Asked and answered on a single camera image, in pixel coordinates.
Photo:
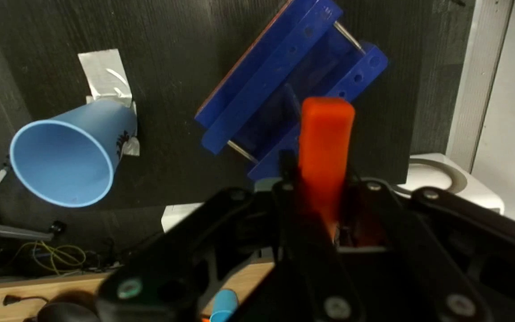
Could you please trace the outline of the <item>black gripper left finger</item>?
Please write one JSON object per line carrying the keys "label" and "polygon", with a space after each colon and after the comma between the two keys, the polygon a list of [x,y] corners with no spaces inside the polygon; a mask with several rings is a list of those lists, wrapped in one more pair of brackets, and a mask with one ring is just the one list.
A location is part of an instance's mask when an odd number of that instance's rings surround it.
{"label": "black gripper left finger", "polygon": [[302,322],[288,230],[301,192],[226,189],[181,224],[124,262],[99,289],[102,322],[199,322],[226,283],[245,267],[274,269],[233,314],[233,322]]}

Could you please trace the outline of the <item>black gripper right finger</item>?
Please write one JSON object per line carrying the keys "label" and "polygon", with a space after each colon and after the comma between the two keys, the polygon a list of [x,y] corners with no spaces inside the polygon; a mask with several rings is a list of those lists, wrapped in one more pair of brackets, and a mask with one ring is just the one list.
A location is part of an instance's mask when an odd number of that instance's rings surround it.
{"label": "black gripper right finger", "polygon": [[347,322],[515,322],[515,221],[440,189],[342,190]]}

